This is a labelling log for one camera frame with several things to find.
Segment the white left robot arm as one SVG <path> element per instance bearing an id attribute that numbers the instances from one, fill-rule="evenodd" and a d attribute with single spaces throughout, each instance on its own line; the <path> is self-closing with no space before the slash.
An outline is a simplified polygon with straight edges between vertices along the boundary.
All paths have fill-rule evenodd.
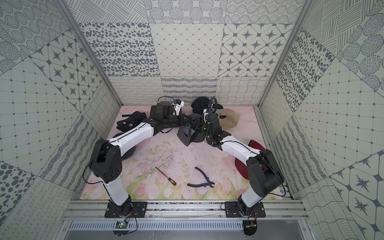
<path id="1" fill-rule="evenodd" d="M 135 153 L 139 143 L 189 123 L 191 119 L 182 114 L 184 104 L 180 99 L 161 101 L 151 107 L 149 116 L 141 112 L 124 115 L 117 126 L 120 135 L 109 140 L 100 139 L 95 143 L 88 167 L 106 189 L 109 207 L 121 216 L 128 216 L 133 207 L 121 180 L 123 160 Z"/>

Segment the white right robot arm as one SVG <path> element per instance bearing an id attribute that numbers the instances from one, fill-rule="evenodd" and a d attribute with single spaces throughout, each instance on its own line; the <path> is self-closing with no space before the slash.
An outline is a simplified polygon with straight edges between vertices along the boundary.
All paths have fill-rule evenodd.
<path id="1" fill-rule="evenodd" d="M 206 142 L 246 165 L 250 187 L 238 198 L 238 206 L 242 215 L 249 214 L 263 198 L 284 182 L 274 155 L 269 150 L 253 149 L 222 130 L 219 118 L 213 112 L 204 113 L 202 121 L 203 125 L 198 129 L 205 134 Z"/>

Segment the navy baseball cap metal buckle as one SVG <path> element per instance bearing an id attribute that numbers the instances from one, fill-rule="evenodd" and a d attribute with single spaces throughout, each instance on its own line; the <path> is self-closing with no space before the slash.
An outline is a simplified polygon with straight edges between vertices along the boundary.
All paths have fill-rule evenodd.
<path id="1" fill-rule="evenodd" d="M 117 129 L 126 133 L 142 123 L 147 118 L 147 115 L 146 113 L 136 111 L 130 115 L 122 115 L 122 117 L 125 119 L 117 122 Z"/>

